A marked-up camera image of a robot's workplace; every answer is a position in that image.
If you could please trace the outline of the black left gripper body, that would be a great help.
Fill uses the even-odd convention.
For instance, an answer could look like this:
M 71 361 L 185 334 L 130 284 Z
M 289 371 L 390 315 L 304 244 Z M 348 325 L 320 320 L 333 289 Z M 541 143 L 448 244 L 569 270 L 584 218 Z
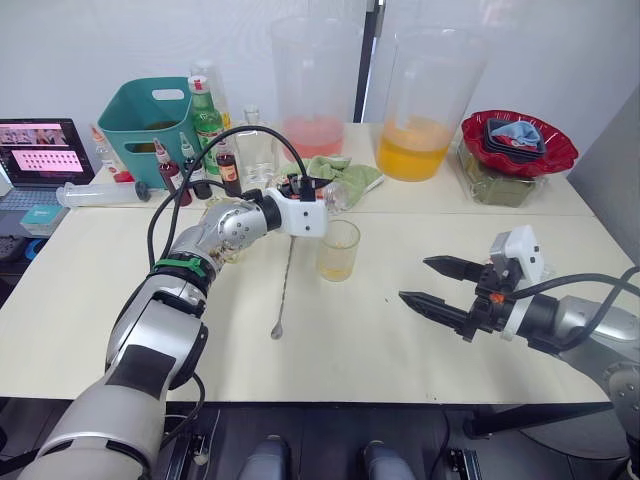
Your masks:
M 309 176 L 289 174 L 277 187 L 277 190 L 288 199 L 302 202 L 315 201 L 314 180 Z

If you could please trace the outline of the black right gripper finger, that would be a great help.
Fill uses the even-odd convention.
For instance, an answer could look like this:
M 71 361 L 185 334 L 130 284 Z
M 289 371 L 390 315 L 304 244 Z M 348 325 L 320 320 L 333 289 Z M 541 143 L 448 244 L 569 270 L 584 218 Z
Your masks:
M 483 272 L 483 265 L 450 255 L 431 256 L 423 263 L 441 275 L 458 281 L 477 283 Z
M 465 327 L 468 313 L 459 308 L 447 305 L 438 297 L 424 292 L 400 291 L 399 297 L 414 312 L 441 325 L 461 333 Z

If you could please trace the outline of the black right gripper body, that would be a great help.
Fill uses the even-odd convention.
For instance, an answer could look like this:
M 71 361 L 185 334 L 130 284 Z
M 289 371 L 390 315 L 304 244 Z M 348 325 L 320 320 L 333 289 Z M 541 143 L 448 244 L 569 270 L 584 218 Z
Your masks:
M 471 342 L 478 330 L 502 332 L 515 305 L 510 295 L 521 280 L 519 263 L 507 260 L 499 267 L 472 263 L 466 267 L 464 279 L 476 284 L 476 299 L 462 327 L 463 339 Z

